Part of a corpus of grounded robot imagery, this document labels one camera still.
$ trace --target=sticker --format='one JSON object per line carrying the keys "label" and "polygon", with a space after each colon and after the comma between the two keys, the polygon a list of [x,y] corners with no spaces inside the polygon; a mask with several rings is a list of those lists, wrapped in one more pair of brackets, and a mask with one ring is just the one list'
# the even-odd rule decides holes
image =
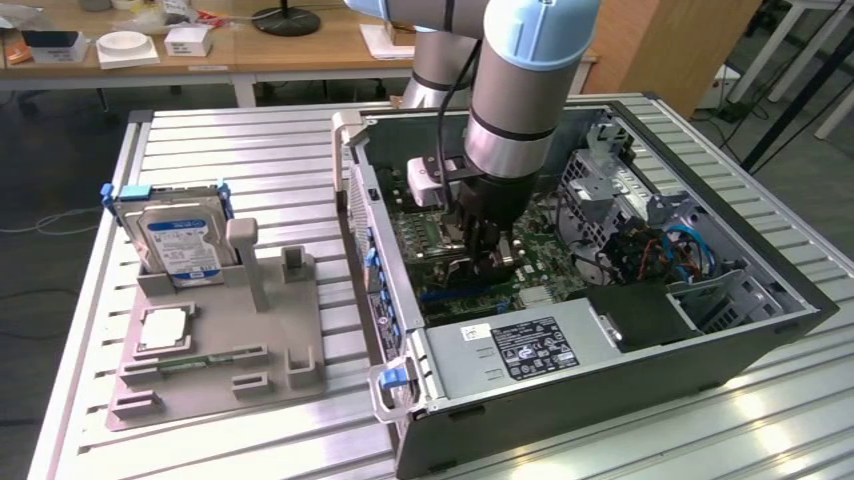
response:
{"label": "sticker", "polygon": [[468,325],[467,327],[461,327],[459,331],[463,332],[463,340],[471,342],[472,340],[488,338],[489,324],[479,323],[477,325]]}
{"label": "sticker", "polygon": [[190,72],[221,72],[228,70],[226,65],[190,65],[186,67]]}
{"label": "sticker", "polygon": [[524,380],[577,365],[553,317],[495,328],[491,334],[513,380]]}
{"label": "sticker", "polygon": [[148,231],[165,271],[176,278],[200,280],[221,268],[216,248],[204,241],[204,220],[180,220],[148,224]]}

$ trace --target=hard drive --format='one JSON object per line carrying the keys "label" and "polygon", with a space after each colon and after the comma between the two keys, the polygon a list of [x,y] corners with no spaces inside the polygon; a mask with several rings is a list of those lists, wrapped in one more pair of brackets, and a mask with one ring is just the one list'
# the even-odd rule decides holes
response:
{"label": "hard drive", "polygon": [[101,202],[130,237],[145,273],[165,273],[176,287],[222,283],[221,268],[237,263],[225,241],[232,218],[224,183],[186,188],[126,185]]}

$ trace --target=gray floor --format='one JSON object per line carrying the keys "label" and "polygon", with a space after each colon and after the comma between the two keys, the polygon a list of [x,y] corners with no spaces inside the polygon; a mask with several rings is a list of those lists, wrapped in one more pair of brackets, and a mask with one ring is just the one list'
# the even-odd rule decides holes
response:
{"label": "gray floor", "polygon": [[[767,37],[744,39],[731,62],[746,69]],[[774,66],[790,55],[782,49]],[[827,99],[848,81],[839,74],[799,115],[790,132],[812,116]],[[388,93],[400,94],[403,82],[387,82]],[[373,99],[373,82],[331,82],[332,102]],[[233,106],[226,86],[185,87],[180,95],[166,88],[108,91],[110,107],[120,118],[136,109],[190,109]],[[4,95],[0,94],[0,105]],[[276,89],[269,104],[317,103],[325,100],[320,82],[291,83]],[[34,219],[72,208],[97,204],[97,188],[109,179],[122,127],[109,124],[98,111],[93,91],[46,92],[32,100],[40,113],[26,119],[12,102],[0,107],[0,177],[2,206],[0,229],[30,225]],[[763,102],[771,119],[786,106]],[[758,178],[787,205],[824,234],[846,254],[854,254],[854,138],[848,119],[830,141],[814,139],[810,128],[762,171]],[[716,121],[723,133],[731,126]],[[719,133],[708,122],[698,128],[715,142]],[[731,141],[746,155],[764,133],[770,121],[751,117]],[[74,217],[50,227],[73,229],[89,225],[94,216]],[[82,281],[93,232],[69,236],[0,234],[0,297],[29,289],[64,287],[77,289]],[[61,332],[68,326],[73,299],[61,293],[0,300],[0,331],[29,335]],[[0,336],[0,421],[38,418],[46,406],[53,375],[62,349],[62,338],[24,341]],[[24,478],[37,437],[37,426],[0,427],[0,478]]]}

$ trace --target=silver metal frame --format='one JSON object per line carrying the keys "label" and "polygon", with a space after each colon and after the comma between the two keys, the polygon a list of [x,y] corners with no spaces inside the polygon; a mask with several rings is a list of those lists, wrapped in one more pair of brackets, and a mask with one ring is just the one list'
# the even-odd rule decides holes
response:
{"label": "silver metal frame", "polygon": [[[842,311],[723,387],[471,462],[436,478],[780,478],[807,472],[812,478],[838,478],[850,474],[854,263],[660,101],[636,94],[584,98],[620,100]],[[221,478],[245,476],[248,471],[250,476],[275,478],[392,476],[393,452],[387,429],[372,418],[367,353],[336,243],[331,124],[309,122],[307,131],[293,118],[328,119],[336,110],[367,107],[158,112],[152,122],[128,126],[113,177],[116,185],[128,179],[177,185],[230,176],[237,215],[256,217],[261,225],[258,255],[283,244],[311,242],[309,252],[320,258],[329,394],[292,408],[216,415],[118,434],[104,432],[101,403],[110,387],[110,364],[113,368],[117,364],[109,342],[124,334],[121,312],[132,301],[132,289],[116,287],[130,284],[134,267],[124,235],[104,216],[30,479],[125,478],[154,472],[170,478]],[[672,176],[645,149],[637,146],[635,153],[647,178],[660,190],[672,188]],[[176,451],[174,445],[184,448]]]}

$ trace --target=wooden cabinet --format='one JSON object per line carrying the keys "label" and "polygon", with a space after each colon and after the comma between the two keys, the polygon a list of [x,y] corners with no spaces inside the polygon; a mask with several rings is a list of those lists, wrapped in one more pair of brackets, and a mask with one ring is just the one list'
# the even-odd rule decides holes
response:
{"label": "wooden cabinet", "polygon": [[583,92],[652,92],[687,118],[759,3],[601,0]]}

